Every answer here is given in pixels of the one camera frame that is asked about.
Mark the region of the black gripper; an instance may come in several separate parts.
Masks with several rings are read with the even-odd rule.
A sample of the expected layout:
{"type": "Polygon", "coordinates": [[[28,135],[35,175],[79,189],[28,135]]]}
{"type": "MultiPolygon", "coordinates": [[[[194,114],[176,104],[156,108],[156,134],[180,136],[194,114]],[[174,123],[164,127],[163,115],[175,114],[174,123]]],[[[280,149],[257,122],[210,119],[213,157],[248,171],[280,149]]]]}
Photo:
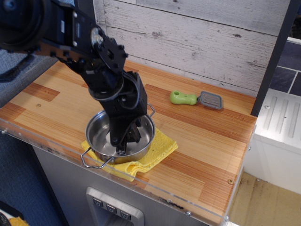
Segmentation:
{"type": "Polygon", "coordinates": [[[96,95],[109,116],[110,143],[116,146],[118,156],[127,154],[127,142],[140,141],[140,118],[147,114],[147,94],[139,74],[123,71],[122,79],[122,87],[114,95],[96,95]]]}

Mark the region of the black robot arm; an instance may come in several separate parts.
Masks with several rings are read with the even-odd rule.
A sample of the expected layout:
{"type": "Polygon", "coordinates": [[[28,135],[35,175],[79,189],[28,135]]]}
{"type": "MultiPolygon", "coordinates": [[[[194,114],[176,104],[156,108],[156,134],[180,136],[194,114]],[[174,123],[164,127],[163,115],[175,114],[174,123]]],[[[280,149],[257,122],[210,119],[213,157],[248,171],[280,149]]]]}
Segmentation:
{"type": "Polygon", "coordinates": [[[57,0],[3,0],[0,47],[26,54],[1,74],[1,82],[13,81],[36,55],[57,58],[83,78],[90,95],[104,108],[117,153],[125,155],[128,143],[140,141],[140,118],[147,113],[143,83],[137,73],[124,70],[124,46],[87,14],[57,0]]]}

